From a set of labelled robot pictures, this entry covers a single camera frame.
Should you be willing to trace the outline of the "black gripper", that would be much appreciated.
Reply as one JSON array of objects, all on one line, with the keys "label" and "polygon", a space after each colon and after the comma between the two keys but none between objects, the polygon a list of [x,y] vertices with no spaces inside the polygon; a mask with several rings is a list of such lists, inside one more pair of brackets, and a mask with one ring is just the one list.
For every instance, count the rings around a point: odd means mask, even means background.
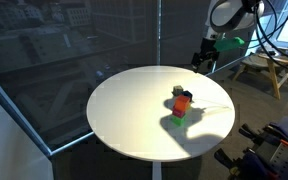
[{"label": "black gripper", "polygon": [[209,40],[206,38],[202,39],[200,52],[195,53],[191,61],[191,65],[194,72],[197,72],[199,70],[200,64],[206,60],[210,60],[208,62],[208,69],[216,67],[215,64],[217,62],[218,52],[214,48],[215,43],[216,43],[215,40]]}]

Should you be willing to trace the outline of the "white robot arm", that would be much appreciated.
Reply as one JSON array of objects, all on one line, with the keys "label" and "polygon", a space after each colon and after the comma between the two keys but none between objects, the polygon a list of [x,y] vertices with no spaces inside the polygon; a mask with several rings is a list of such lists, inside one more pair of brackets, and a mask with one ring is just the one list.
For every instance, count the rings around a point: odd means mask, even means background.
[{"label": "white robot arm", "polygon": [[225,38],[224,35],[252,26],[254,18],[261,17],[264,9],[262,0],[211,0],[205,22],[206,34],[202,38],[200,52],[195,53],[191,61],[193,71],[197,72],[205,61],[214,71],[220,52],[244,45],[245,41],[241,38]]}]

